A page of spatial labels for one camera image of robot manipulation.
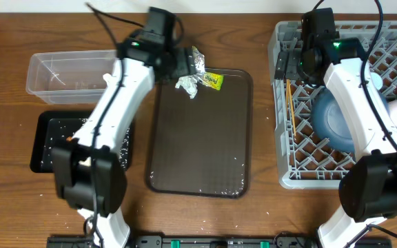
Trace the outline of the yellow snack packet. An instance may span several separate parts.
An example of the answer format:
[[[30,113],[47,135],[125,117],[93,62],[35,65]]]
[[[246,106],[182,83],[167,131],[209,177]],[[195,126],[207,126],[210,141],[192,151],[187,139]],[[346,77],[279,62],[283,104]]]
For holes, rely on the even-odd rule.
[[[206,72],[202,76],[202,84],[213,88],[215,90],[220,90],[223,84],[224,76],[220,74],[215,74],[211,72]]]

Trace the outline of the silver foil wrapper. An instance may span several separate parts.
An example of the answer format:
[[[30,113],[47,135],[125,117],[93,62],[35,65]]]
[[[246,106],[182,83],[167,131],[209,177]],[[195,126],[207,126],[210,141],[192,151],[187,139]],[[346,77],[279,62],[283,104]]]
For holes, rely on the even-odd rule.
[[[192,47],[192,56],[194,58],[196,74],[181,77],[175,85],[176,89],[182,87],[191,99],[196,96],[198,92],[197,85],[203,82],[203,76],[205,74],[205,56],[195,46]]]

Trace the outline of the light blue cup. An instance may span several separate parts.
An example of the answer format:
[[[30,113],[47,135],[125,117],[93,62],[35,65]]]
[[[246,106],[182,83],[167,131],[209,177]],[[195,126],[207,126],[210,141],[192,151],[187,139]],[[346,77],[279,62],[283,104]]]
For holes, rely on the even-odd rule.
[[[376,72],[371,72],[371,79],[372,83],[374,84],[374,87],[380,91],[383,87],[383,79],[382,77],[376,73]]]

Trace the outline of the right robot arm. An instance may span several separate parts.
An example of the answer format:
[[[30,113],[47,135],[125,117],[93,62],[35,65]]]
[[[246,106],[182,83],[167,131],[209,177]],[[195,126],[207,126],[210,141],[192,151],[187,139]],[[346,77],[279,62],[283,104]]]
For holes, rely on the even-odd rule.
[[[317,231],[319,247],[354,247],[397,216],[397,127],[375,88],[358,39],[319,41],[309,66],[332,93],[354,143],[355,165],[337,182],[340,207]]]

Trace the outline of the dark blue plate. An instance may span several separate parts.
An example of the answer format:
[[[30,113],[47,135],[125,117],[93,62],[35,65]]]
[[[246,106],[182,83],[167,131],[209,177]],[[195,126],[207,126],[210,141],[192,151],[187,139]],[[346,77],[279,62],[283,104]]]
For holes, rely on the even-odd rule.
[[[337,151],[354,153],[354,142],[333,94],[321,90],[315,97],[311,110],[311,124],[315,134],[327,139],[327,145]]]

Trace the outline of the pile of white rice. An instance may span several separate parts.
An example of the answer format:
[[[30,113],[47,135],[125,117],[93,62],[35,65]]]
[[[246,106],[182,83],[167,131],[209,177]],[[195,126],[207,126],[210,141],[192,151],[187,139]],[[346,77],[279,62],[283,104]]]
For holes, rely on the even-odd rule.
[[[58,140],[65,139],[69,136],[72,137],[86,121],[86,118],[53,118],[49,121],[49,126],[45,134],[45,142],[43,144],[42,158],[39,161],[40,173],[52,173],[52,146]],[[132,135],[133,129],[129,127],[120,148],[119,162],[124,171],[126,171],[130,165]]]

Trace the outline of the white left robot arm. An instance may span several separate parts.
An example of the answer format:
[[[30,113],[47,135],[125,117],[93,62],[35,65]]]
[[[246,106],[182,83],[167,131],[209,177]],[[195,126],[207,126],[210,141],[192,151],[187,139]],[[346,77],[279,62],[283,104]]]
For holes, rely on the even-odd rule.
[[[119,162],[123,139],[142,100],[159,80],[195,74],[193,49],[140,31],[117,45],[107,87],[70,140],[51,149],[57,196],[85,220],[82,236],[51,236],[48,247],[125,247],[130,227],[121,204],[127,181]]]

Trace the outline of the white napkin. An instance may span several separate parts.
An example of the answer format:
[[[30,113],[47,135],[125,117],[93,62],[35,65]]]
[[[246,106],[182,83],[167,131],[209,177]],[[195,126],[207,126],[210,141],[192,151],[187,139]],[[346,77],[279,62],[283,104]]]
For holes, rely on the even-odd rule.
[[[106,82],[106,85],[110,87],[114,83],[114,77],[111,74],[104,74],[103,80]]]

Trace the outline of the wooden chopstick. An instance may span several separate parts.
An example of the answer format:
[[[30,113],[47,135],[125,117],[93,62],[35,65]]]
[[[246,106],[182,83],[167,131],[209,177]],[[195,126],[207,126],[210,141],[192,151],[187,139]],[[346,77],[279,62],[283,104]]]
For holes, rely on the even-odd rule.
[[[295,124],[295,115],[294,115],[294,104],[293,104],[293,98],[292,98],[291,81],[289,79],[286,80],[286,100],[287,100],[287,105],[290,110],[290,118],[292,121],[293,136],[295,136],[296,135],[296,124]]]
[[[289,79],[286,80],[286,102],[289,108],[290,117],[294,117],[293,103],[292,103],[292,91],[291,91],[291,81]]]

